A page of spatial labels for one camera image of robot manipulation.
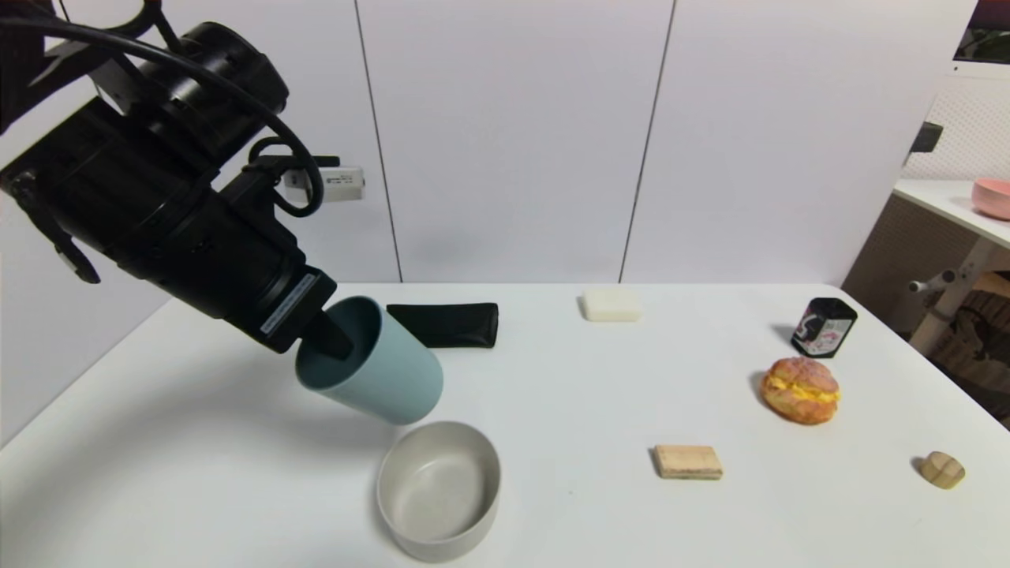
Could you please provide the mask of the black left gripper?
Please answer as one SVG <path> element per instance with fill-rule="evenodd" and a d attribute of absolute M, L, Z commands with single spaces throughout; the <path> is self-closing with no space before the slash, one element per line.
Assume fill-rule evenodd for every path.
<path fill-rule="evenodd" d="M 321 310 L 335 282 L 307 264 L 273 207 L 235 205 L 206 191 L 161 251 L 163 291 L 271 351 L 284 353 L 303 335 L 331 358 L 354 352 L 349 335 Z"/>

